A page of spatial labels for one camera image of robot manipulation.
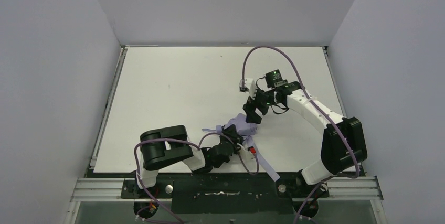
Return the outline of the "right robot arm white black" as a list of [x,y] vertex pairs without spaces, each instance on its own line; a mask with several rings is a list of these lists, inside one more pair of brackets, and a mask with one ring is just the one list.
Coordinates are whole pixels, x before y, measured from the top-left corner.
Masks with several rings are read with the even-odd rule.
[[355,167],[368,158],[361,121],[338,114],[314,96],[304,91],[297,81],[288,82],[279,70],[263,76],[267,90],[257,86],[256,80],[244,78],[239,90],[249,94],[243,110],[248,123],[260,124],[270,107],[282,104],[309,122],[322,136],[320,158],[299,172],[304,185],[315,185],[331,176]]

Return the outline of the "lavender folding umbrella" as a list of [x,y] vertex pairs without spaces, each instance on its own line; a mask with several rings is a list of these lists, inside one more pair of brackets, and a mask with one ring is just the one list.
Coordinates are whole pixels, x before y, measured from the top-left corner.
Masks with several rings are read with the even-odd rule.
[[256,171],[251,172],[247,166],[243,163],[241,156],[239,155],[240,147],[238,144],[234,144],[232,140],[228,137],[227,140],[229,140],[230,147],[233,149],[233,153],[238,155],[241,164],[245,168],[246,172],[252,176],[259,173],[259,169],[263,168],[264,171],[269,175],[269,177],[274,181],[277,182],[280,179],[280,175],[272,168],[272,166],[265,160],[265,158],[261,155],[259,152],[259,149],[255,145],[255,142],[253,140],[253,136],[257,133],[257,125],[254,123],[246,123],[245,122],[246,116],[242,113],[239,113],[236,117],[230,119],[227,124],[225,125],[217,125],[214,129],[202,129],[203,132],[206,134],[200,139],[199,146],[202,145],[204,139],[210,135],[218,135],[219,137],[224,136],[221,134],[223,126],[230,126],[234,124],[236,126],[237,132],[244,138],[243,146],[249,150],[251,153],[254,154],[254,157],[256,159]]

